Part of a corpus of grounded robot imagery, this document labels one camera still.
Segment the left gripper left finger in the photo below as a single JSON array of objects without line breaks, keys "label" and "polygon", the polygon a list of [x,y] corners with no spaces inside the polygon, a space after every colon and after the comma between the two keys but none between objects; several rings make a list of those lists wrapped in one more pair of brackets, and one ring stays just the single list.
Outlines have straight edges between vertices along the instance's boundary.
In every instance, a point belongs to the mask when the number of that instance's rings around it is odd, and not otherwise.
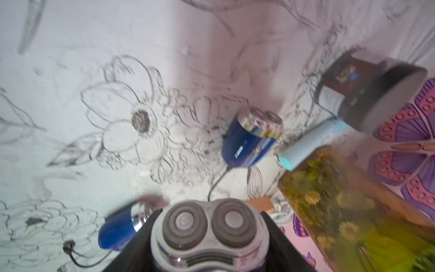
[{"label": "left gripper left finger", "polygon": [[151,232],[162,209],[154,211],[121,253],[103,272],[159,272],[151,252]]}]

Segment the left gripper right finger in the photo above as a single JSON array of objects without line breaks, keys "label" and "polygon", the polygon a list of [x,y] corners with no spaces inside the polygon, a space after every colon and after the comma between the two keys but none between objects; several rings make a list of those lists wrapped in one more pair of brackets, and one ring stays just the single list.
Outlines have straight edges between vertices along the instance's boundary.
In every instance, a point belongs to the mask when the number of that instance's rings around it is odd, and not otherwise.
[{"label": "left gripper right finger", "polygon": [[316,272],[299,251],[288,240],[266,212],[261,212],[266,223],[269,249],[266,255],[265,272]]}]

